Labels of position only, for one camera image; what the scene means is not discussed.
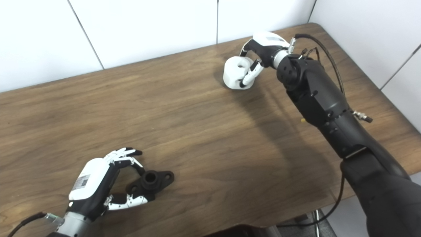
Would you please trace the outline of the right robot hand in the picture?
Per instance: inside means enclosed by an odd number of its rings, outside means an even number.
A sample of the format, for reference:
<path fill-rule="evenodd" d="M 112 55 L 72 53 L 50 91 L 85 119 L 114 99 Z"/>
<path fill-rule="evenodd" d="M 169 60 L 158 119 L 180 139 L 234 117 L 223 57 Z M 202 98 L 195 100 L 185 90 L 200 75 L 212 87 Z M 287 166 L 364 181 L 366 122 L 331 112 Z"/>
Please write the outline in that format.
<path fill-rule="evenodd" d="M 239 80 L 239 87 L 251 86 L 263 69 L 277 69 L 281 60 L 291 54 L 290 43 L 272 32 L 257 32 L 242 47 L 239 56 L 246 57 L 248 52 L 257 55 L 244 77 Z"/>

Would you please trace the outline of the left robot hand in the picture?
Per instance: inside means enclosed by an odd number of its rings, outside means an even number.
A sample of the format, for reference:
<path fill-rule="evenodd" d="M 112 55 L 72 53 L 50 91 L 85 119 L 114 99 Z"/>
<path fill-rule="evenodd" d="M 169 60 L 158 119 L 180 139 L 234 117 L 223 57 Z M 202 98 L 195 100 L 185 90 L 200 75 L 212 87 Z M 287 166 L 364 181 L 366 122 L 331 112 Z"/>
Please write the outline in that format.
<path fill-rule="evenodd" d="M 69 206 L 66 211 L 94 222 L 108 210 L 127 209 L 154 201 L 155 194 L 111 194 L 121 169 L 131 166 L 139 175 L 145 174 L 143 165 L 135 158 L 140 155 L 140 150 L 123 147 L 111 151 L 103 158 L 87 162 L 68 195 Z"/>

